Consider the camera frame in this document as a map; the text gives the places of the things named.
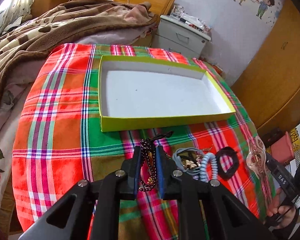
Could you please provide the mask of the person's right hand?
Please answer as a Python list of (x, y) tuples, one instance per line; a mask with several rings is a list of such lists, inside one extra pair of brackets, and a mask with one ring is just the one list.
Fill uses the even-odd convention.
[(296, 214), (295, 207), (291, 206), (283, 206), (280, 202), (280, 194), (282, 189), (279, 187), (276, 191), (275, 197), (272, 199), (271, 203), (267, 209), (267, 216), (271, 217), (274, 214), (281, 214), (283, 215), (281, 222), (274, 228), (274, 229), (282, 229), (287, 226), (293, 221), (293, 218)]

